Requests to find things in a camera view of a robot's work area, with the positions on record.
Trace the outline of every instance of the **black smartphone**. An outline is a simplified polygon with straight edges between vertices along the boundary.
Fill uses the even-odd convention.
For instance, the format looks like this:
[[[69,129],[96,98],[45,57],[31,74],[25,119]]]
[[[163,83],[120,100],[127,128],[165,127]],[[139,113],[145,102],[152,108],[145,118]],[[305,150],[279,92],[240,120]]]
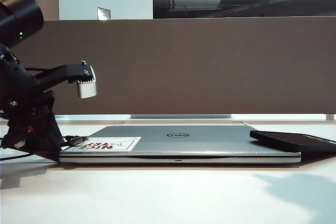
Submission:
[[[260,140],[261,145],[288,152],[336,152],[336,141],[312,135],[251,131],[250,137]]]

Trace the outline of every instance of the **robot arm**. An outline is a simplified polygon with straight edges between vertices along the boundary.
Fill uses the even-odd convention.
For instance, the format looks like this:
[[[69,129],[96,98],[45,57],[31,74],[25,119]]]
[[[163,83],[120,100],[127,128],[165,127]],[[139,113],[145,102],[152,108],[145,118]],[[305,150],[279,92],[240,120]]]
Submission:
[[[0,0],[0,111],[9,126],[1,147],[58,161],[65,140],[52,112],[54,93],[46,90],[67,80],[77,83],[81,98],[92,97],[96,77],[85,61],[31,76],[9,48],[42,25],[43,15],[34,0]]]

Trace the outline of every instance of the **laptop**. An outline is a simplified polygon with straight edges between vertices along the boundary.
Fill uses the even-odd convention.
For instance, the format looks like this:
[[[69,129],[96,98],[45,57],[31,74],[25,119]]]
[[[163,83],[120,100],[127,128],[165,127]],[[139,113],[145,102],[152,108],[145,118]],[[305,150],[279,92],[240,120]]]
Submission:
[[[59,154],[65,163],[283,164],[300,152],[255,144],[247,125],[108,126]]]

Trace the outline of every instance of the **desk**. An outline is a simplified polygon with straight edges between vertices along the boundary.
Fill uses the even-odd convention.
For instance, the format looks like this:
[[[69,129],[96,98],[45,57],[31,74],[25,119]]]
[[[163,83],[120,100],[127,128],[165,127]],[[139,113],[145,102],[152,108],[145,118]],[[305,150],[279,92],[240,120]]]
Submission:
[[[335,121],[59,121],[64,135],[107,125],[243,124],[336,140]],[[1,136],[6,132],[1,124]],[[18,155],[2,150],[2,156]],[[299,166],[1,164],[1,223],[334,223],[336,157]]]

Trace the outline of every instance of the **red and white sticker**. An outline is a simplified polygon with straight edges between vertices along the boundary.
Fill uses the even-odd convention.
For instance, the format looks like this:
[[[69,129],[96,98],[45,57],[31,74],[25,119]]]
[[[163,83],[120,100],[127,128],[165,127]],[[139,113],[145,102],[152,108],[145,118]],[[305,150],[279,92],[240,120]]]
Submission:
[[[71,151],[80,152],[130,152],[141,137],[90,137]]]

